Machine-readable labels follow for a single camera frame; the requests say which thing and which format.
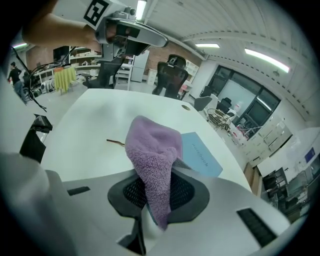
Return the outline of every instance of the floor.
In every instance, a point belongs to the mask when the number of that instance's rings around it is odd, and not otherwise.
[[[128,84],[120,80],[115,89],[117,90],[127,90]],[[146,84],[145,82],[130,82],[130,91],[141,92],[146,94],[151,94],[155,86],[151,86]],[[87,87],[83,86],[81,83],[75,83],[67,93],[60,93],[59,91],[54,91],[51,93],[45,93],[37,98],[35,98],[39,104],[46,107],[47,112],[42,110],[34,101],[29,101],[27,107],[30,109],[31,112],[34,114],[39,114],[46,116],[50,123],[53,126],[57,126],[64,116],[64,114],[68,111],[68,109],[72,106],[72,104],[87,90]],[[193,103],[194,99],[190,96],[184,97],[183,101]],[[216,131],[218,135],[222,138],[226,146],[229,148],[233,156],[235,157],[236,161],[238,162],[242,171],[245,170],[246,164],[248,160],[243,155],[242,151],[235,145],[232,141],[231,137],[225,130],[218,129]],[[48,135],[38,132],[38,136],[40,137],[41,141],[46,144],[46,139],[51,135]]]

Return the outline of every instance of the purple towel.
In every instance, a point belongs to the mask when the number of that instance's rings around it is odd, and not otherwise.
[[[126,136],[125,152],[144,182],[145,195],[156,223],[165,230],[171,211],[171,168],[177,158],[182,158],[181,134],[137,116]]]

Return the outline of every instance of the window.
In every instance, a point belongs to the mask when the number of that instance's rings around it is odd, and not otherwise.
[[[257,95],[262,87],[257,82],[239,73],[234,73],[231,77],[231,80],[241,85],[243,88],[247,89],[248,91],[252,92],[254,95]]]
[[[212,88],[212,93],[218,96],[222,89],[225,87],[227,80],[221,79],[218,76],[214,76],[209,83],[209,87]]]
[[[254,102],[247,115],[259,126],[262,126],[270,116],[270,111],[258,101]]]
[[[219,66],[217,68],[217,71],[215,72],[215,75],[228,80],[230,73],[231,73],[231,69],[227,69],[223,66]]]
[[[262,102],[262,104],[265,103],[265,105],[267,106],[267,108],[270,108],[270,110],[274,111],[276,109],[276,107],[279,104],[279,99],[274,96],[271,92],[267,91],[267,90],[262,90],[262,92],[259,94],[258,96],[258,100],[260,102]]]

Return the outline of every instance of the person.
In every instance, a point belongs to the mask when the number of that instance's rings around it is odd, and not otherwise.
[[[95,30],[84,22],[68,20],[52,13],[58,0],[50,0],[22,27],[21,37],[25,43],[47,48],[62,46],[79,46],[101,52],[101,44],[97,41]],[[106,37],[111,40],[116,35],[117,26],[111,25]]]
[[[27,104],[25,100],[25,94],[24,94],[24,87],[23,83],[20,81],[19,75],[21,74],[21,70],[16,67],[16,63],[12,62],[10,64],[10,73],[8,77],[8,81],[10,81],[10,78],[12,79],[13,88],[16,94],[21,98],[24,104]]]

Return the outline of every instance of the brick wall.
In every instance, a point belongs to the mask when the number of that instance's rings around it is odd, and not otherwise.
[[[35,46],[26,52],[26,66],[29,70],[35,69],[37,67],[37,63],[41,63],[41,65],[43,65],[53,61],[54,50],[51,48]]]
[[[166,62],[170,54],[184,57],[186,60],[191,61],[199,67],[202,62],[199,57],[174,42],[169,42],[168,45],[163,48],[151,46],[148,50],[150,53],[145,65],[145,75],[148,74],[149,69],[157,70],[158,62]]]

